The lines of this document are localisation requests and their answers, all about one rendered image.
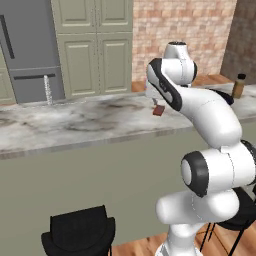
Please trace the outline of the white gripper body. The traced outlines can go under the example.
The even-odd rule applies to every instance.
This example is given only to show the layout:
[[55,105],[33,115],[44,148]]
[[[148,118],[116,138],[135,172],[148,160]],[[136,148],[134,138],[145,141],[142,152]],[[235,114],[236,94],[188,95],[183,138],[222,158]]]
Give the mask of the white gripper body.
[[145,82],[145,95],[148,98],[154,98],[154,87],[149,83],[149,81]]

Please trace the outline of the brown chocolate bar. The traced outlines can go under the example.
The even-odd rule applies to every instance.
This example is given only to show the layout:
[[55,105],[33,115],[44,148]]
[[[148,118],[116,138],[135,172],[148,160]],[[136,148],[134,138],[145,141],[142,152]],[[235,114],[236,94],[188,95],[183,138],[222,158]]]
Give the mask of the brown chocolate bar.
[[164,107],[164,106],[162,106],[162,105],[156,105],[155,108],[154,108],[154,110],[153,110],[153,114],[154,114],[155,116],[161,116],[161,115],[163,114],[164,110],[165,110],[165,107]]

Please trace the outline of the dark plate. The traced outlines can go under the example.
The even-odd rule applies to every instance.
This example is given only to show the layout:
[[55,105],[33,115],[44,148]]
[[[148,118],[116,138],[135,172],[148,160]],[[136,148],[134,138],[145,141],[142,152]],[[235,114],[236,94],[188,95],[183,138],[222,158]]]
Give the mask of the dark plate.
[[211,101],[225,102],[228,105],[232,105],[234,98],[223,91],[212,89]]

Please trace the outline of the brown bottle with black cap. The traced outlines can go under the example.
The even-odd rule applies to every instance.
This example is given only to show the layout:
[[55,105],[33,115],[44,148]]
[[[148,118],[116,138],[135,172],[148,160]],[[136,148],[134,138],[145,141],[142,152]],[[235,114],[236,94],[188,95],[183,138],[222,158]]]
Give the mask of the brown bottle with black cap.
[[239,73],[237,79],[234,83],[234,87],[232,90],[232,97],[239,99],[243,93],[243,89],[245,86],[245,78],[246,75],[243,73]]

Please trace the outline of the sage green counter island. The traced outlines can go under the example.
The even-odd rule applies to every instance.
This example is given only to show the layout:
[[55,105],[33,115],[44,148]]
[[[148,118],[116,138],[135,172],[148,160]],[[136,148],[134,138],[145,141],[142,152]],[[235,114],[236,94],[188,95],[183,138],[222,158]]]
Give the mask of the sage green counter island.
[[44,256],[52,216],[104,205],[116,245],[168,230],[160,197],[184,191],[180,162],[207,144],[194,130],[0,160],[0,256]]

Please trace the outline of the sage green side cabinet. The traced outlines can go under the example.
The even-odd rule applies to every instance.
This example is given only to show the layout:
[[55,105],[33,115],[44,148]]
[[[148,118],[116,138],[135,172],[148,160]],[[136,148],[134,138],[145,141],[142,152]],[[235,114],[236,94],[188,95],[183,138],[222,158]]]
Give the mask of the sage green side cabinet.
[[0,45],[0,105],[9,105],[15,103],[16,99],[14,96],[2,47]]

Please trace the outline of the sage green tall cabinets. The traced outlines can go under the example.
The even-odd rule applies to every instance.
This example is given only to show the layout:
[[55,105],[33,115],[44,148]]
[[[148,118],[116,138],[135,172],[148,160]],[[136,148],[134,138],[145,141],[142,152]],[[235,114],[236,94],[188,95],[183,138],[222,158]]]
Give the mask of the sage green tall cabinets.
[[127,93],[133,0],[51,0],[68,99]]

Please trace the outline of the grey fridge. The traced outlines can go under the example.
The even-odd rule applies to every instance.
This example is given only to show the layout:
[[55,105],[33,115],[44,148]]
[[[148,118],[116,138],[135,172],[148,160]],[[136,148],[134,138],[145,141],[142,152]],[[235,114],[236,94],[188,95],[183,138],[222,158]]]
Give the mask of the grey fridge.
[[50,0],[0,0],[0,45],[17,103],[65,98]]

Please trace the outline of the black stool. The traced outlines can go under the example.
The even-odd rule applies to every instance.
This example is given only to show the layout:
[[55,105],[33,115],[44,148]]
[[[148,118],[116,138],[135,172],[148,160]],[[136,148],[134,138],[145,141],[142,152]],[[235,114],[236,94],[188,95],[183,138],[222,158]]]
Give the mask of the black stool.
[[115,218],[102,205],[51,216],[41,242],[47,256],[112,256],[115,234]]
[[[239,199],[239,210],[237,214],[229,220],[216,223],[224,229],[239,232],[228,256],[233,255],[244,231],[256,220],[256,199],[253,200],[242,187],[234,188],[234,192]],[[208,224],[200,249],[203,249],[205,240],[210,239],[216,224]]]

